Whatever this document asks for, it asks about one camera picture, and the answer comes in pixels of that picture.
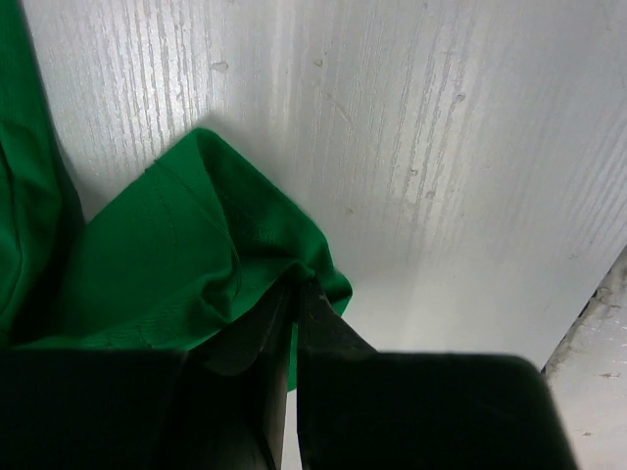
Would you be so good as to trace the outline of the green t-shirt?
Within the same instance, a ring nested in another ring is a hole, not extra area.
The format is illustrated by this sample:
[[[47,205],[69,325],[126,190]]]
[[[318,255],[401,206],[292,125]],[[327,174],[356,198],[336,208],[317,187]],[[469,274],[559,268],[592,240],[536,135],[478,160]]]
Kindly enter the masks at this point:
[[[17,1],[1,5],[1,345],[192,350],[277,282],[351,296],[317,226],[214,132],[84,221]]]

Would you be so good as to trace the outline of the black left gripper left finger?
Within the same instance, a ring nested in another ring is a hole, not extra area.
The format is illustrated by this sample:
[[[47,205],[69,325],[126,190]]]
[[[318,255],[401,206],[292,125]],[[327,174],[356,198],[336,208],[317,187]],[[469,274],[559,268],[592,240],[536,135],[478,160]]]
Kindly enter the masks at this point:
[[[3,352],[2,467],[279,468],[291,301],[272,287],[190,352]]]

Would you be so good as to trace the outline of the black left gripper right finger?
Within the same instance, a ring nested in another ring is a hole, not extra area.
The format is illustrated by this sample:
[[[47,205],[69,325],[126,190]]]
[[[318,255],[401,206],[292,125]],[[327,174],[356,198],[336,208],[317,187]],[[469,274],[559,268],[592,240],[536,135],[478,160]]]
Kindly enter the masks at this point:
[[[485,353],[380,352],[320,285],[298,303],[297,430],[306,469],[573,469],[542,374]]]

